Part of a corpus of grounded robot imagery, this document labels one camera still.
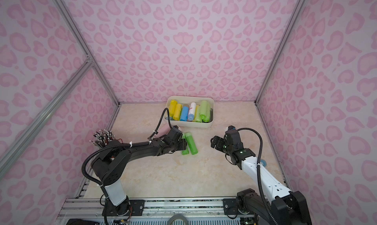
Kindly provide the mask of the yellow trash bag roll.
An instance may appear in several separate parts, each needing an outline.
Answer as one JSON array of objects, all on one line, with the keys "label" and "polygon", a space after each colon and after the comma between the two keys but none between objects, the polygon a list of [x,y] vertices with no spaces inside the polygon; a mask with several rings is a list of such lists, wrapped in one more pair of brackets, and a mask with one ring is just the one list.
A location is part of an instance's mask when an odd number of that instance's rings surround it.
[{"label": "yellow trash bag roll", "polygon": [[168,107],[168,110],[169,110],[169,117],[172,118],[174,116],[174,112],[175,112],[175,108],[176,108],[176,105],[177,105],[177,101],[175,99],[172,99],[170,101],[170,104],[169,104],[169,107]]},{"label": "yellow trash bag roll", "polygon": [[182,104],[177,103],[175,105],[174,113],[173,113],[173,120],[174,121],[179,121],[181,117],[181,112],[182,112]]}]

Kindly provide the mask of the blue trash bag roll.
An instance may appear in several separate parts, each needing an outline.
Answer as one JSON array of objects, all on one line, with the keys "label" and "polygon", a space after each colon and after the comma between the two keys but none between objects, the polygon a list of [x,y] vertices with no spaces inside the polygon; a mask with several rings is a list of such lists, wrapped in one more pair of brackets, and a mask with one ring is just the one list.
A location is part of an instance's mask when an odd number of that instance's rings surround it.
[{"label": "blue trash bag roll", "polygon": [[189,106],[187,104],[184,104],[182,107],[180,121],[186,122],[188,120],[188,114],[189,114]]}]

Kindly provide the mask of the light green roll front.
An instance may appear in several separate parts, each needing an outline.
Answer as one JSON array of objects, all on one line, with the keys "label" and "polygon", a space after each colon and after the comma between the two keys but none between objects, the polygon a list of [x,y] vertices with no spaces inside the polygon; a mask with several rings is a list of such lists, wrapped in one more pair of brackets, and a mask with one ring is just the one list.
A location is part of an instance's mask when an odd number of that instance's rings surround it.
[{"label": "light green roll front", "polygon": [[202,122],[202,118],[200,117],[200,107],[199,107],[198,119],[196,123],[201,123],[201,122]]}]

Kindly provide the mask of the light green roll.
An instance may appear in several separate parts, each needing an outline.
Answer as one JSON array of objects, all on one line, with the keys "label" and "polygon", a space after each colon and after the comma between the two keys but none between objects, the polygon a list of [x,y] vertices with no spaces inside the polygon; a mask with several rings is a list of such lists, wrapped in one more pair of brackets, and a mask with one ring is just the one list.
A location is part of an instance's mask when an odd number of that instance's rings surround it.
[{"label": "light green roll", "polygon": [[202,100],[200,103],[200,108],[199,108],[199,117],[202,120],[205,120],[207,119],[207,114],[208,114],[208,101]]},{"label": "light green roll", "polygon": [[211,107],[210,104],[207,105],[206,118],[203,120],[205,123],[209,123],[211,119]]},{"label": "light green roll", "polygon": [[196,123],[201,123],[201,122],[202,122],[202,118],[200,117],[200,107],[199,107],[198,119]]}]

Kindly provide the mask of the white roll with blue end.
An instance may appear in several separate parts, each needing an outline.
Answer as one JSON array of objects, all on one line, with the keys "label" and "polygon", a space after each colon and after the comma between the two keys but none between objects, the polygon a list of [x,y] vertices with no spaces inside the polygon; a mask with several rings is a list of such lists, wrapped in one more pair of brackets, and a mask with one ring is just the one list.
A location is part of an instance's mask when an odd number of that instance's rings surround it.
[{"label": "white roll with blue end", "polygon": [[196,107],[196,103],[192,102],[190,104],[189,113],[188,113],[188,121],[189,122],[192,122],[194,120],[195,107]]}]

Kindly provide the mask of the large yellow roll front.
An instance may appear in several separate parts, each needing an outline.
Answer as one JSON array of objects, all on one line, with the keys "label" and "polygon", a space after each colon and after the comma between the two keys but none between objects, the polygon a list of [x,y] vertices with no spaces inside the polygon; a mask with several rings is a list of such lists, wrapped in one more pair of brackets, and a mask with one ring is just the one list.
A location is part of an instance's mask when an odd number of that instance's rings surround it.
[{"label": "large yellow roll front", "polygon": [[198,112],[199,112],[199,105],[196,105],[195,107],[195,113],[194,113],[194,122],[197,122],[197,119],[198,119]]}]

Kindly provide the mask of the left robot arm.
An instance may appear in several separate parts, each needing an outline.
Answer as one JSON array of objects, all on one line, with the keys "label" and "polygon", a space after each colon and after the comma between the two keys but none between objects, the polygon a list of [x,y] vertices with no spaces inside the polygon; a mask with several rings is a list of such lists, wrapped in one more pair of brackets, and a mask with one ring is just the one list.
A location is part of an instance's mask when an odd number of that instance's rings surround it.
[{"label": "left robot arm", "polygon": [[132,214],[132,205],[120,179],[129,162],[186,149],[183,132],[173,127],[167,134],[150,138],[147,142],[134,144],[113,140],[88,156],[81,169],[83,175],[97,183],[103,192],[105,200],[102,216],[106,218]]}]

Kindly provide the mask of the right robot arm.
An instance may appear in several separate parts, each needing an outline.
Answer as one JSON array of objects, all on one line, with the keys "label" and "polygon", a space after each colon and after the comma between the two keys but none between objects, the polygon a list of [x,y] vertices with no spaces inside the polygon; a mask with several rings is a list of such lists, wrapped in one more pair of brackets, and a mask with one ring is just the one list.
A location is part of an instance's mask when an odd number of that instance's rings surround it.
[{"label": "right robot arm", "polygon": [[258,189],[237,193],[235,204],[224,210],[226,215],[257,215],[270,225],[311,225],[312,220],[305,196],[281,184],[262,164],[259,156],[244,148],[240,136],[215,136],[211,147],[231,157],[257,183]]}]

